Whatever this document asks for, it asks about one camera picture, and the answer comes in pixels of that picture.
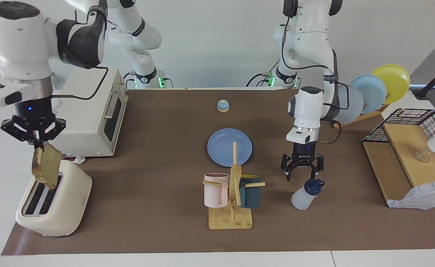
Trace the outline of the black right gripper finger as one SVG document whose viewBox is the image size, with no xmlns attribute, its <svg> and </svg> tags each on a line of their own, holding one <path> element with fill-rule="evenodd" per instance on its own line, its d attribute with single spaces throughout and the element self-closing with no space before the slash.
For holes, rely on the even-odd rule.
<svg viewBox="0 0 435 267">
<path fill-rule="evenodd" d="M 35 135 L 35 131 L 39 130 L 38 119 L 12 116 L 2 120 L 1 129 L 20 142 L 28 142 L 35 149 L 40 147 L 40 140 Z"/>
<path fill-rule="evenodd" d="M 39 147 L 44 150 L 44 144 L 56 139 L 58 135 L 65 129 L 66 120 L 56 118 L 54 122 L 46 125 L 47 122 L 42 122 L 39 130 Z"/>
</svg>

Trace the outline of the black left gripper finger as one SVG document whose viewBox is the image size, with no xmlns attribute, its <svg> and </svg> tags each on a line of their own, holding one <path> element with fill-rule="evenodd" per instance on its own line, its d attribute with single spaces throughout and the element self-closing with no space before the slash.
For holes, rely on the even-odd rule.
<svg viewBox="0 0 435 267">
<path fill-rule="evenodd" d="M 289 156 L 288 154 L 282 155 L 281 160 L 281 169 L 284 171 L 284 174 L 286 175 L 286 180 L 291 180 L 291 172 L 295 169 L 293 166 L 293 159 L 292 156 Z"/>
<path fill-rule="evenodd" d="M 311 179 L 315 179 L 317 174 L 324 169 L 324 156 L 322 154 L 316 154 L 317 165 L 311 164 Z"/>
</svg>

